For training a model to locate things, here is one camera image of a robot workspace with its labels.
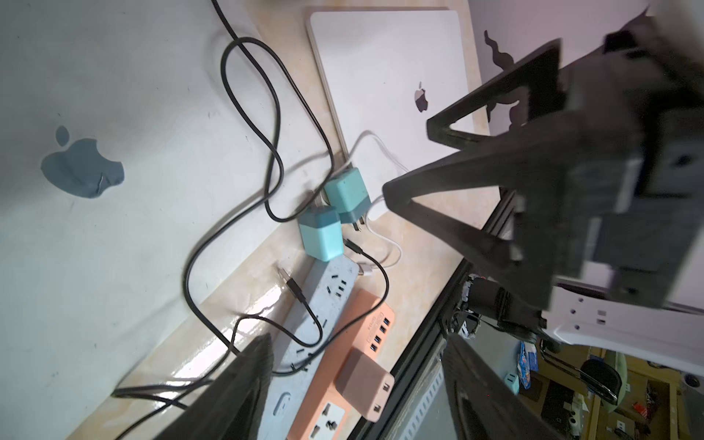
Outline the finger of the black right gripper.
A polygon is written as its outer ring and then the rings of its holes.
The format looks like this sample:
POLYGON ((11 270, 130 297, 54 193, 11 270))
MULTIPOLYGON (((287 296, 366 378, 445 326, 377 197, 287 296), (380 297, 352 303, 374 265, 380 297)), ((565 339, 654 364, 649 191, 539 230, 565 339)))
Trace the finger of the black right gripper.
POLYGON ((444 155, 382 188, 396 216, 440 239, 534 308, 550 303, 558 241, 565 230, 566 160, 572 135, 520 128, 496 137, 460 133, 440 139, 444 155), (482 230, 476 195, 504 187, 514 192, 513 235, 482 230))

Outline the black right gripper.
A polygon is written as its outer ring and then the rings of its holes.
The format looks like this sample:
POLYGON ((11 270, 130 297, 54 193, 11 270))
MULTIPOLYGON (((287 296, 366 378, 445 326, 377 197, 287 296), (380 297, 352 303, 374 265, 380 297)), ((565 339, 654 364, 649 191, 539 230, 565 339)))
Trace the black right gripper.
POLYGON ((527 121, 557 111, 558 196, 551 272, 610 270, 609 299, 666 305, 703 232, 703 69, 652 18, 560 62, 557 38, 521 60, 486 38, 502 72, 429 118, 427 137, 457 150, 486 140, 451 128, 516 99, 527 121))

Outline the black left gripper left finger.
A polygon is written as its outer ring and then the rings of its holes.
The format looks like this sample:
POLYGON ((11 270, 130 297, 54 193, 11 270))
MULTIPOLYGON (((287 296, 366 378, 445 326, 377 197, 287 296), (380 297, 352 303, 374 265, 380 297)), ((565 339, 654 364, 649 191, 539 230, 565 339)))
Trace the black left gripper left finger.
POLYGON ((271 336, 260 335, 159 439, 255 439, 273 367, 271 336))

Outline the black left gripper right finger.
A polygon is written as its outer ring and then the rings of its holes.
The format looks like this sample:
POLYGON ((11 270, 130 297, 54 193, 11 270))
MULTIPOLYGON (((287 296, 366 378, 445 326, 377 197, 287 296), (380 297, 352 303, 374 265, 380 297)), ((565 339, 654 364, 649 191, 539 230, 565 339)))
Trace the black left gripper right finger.
POLYGON ((460 335, 449 335, 442 359, 445 389, 459 439, 559 439, 460 335))

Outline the teal charger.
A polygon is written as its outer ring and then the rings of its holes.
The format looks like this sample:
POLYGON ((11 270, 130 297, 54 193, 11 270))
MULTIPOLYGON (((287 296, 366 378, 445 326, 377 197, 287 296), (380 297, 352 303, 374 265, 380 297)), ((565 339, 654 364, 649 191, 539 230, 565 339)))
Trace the teal charger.
POLYGON ((329 262, 344 254, 342 224, 334 207, 311 206, 298 218, 306 254, 329 262))
POLYGON ((324 186, 329 207, 323 209, 323 225, 336 219, 341 224, 351 224, 359 231, 362 218, 370 209, 370 196, 361 172, 357 168, 345 170, 324 186))

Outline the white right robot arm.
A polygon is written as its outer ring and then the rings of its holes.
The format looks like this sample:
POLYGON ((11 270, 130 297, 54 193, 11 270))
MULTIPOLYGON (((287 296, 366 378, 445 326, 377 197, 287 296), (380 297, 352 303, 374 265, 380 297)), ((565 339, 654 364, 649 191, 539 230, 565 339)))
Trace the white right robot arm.
POLYGON ((703 68, 647 16, 568 66, 553 40, 431 117, 454 153, 386 183, 547 337, 703 372, 703 68))

